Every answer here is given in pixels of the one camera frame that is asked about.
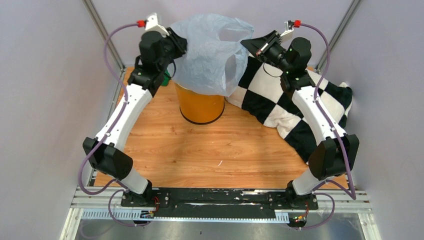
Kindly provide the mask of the translucent blue plastic bag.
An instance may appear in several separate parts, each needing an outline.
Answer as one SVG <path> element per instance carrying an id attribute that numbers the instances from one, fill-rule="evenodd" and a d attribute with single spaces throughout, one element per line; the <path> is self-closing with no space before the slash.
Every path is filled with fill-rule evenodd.
<path id="1" fill-rule="evenodd" d="M 249 52 L 241 42 L 252 38 L 254 27 L 214 13 L 194 15 L 170 27 L 187 40 L 186 53 L 175 60 L 174 82 L 198 94 L 230 96 L 248 65 Z"/>

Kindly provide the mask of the orange trash bin gold rim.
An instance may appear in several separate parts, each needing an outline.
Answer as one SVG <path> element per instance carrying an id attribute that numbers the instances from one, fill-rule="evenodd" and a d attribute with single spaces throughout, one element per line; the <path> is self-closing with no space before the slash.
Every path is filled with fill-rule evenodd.
<path id="1" fill-rule="evenodd" d="M 221 95 L 204 95 L 175 84 L 181 115 L 190 123 L 208 125 L 217 121 L 225 110 Z"/>

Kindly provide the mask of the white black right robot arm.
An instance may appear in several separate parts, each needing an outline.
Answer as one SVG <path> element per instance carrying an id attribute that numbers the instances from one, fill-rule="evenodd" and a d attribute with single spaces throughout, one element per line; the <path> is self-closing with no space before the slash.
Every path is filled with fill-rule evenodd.
<path id="1" fill-rule="evenodd" d="M 286 204 L 298 209 L 314 191 L 334 177 L 351 176 L 359 139 L 347 134 L 321 103 L 319 85 L 307 72 L 312 56 L 310 41 L 296 37 L 285 49 L 281 46 L 282 37 L 274 30 L 263 37 L 242 40 L 241 44 L 260 62 L 282 71 L 282 90 L 300 110 L 315 138 L 316 148 L 308 159 L 308 169 L 285 189 Z"/>

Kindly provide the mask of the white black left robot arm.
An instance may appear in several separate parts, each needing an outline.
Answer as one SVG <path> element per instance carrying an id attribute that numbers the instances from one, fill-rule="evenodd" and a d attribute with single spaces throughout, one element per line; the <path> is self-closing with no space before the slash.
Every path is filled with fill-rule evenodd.
<path id="1" fill-rule="evenodd" d="M 122 86 L 123 96 L 105 126 L 94 138 L 83 141 L 86 157 L 80 168 L 86 164 L 112 177 L 126 191 L 130 192 L 140 206 L 149 206 L 153 201 L 152 182 L 135 169 L 133 159 L 124 153 L 129 134 L 139 115 L 153 99 L 165 78 L 169 65 L 181 58 L 187 50 L 187 40 L 177 35 L 170 27 L 166 33 L 147 30 L 139 42 L 140 54 L 135 67 Z"/>

